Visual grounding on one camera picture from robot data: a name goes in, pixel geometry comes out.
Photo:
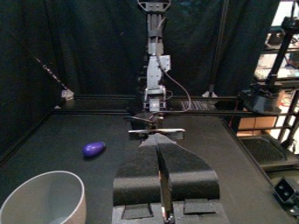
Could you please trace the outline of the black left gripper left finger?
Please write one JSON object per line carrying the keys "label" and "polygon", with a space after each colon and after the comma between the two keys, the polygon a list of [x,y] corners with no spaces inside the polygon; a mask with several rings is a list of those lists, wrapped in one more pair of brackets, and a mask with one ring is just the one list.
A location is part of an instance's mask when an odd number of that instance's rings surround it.
{"label": "black left gripper left finger", "polygon": [[171,224],[170,174],[162,151],[171,140],[150,136],[114,179],[112,224]]}

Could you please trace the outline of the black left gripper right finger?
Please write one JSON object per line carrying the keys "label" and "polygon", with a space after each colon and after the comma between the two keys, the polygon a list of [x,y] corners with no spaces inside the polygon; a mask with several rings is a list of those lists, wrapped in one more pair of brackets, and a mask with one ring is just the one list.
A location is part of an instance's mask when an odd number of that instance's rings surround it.
{"label": "black left gripper right finger", "polygon": [[156,145],[168,171],[175,224],[230,224],[209,163],[166,136],[156,138]]}

